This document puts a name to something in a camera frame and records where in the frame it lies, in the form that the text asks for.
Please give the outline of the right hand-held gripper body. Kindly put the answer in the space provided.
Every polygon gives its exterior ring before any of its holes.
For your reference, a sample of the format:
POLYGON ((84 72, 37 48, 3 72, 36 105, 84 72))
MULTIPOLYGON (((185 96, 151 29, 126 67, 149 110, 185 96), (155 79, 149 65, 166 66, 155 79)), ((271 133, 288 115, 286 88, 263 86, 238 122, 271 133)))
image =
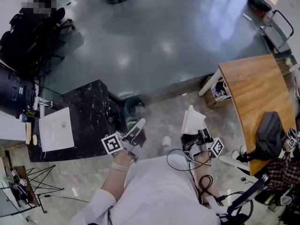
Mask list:
POLYGON ((203 152, 209 152, 210 155, 217 158, 222 153, 224 145, 218 137, 213 138, 212 142, 204 142, 199 136, 197 140, 192 141, 186 146, 182 146, 182 149, 191 159, 195 159, 203 152))

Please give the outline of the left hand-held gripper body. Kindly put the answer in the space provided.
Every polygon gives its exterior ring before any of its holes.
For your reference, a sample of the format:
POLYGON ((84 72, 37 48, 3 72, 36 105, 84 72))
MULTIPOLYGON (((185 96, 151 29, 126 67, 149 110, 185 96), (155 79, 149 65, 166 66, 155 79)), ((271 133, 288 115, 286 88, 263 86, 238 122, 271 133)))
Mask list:
POLYGON ((138 156, 133 152, 135 145, 131 144, 123 133, 117 131, 114 134, 101 139, 101 142, 106 153, 113 158, 116 157, 119 151, 124 150, 134 161, 138 160, 138 156))

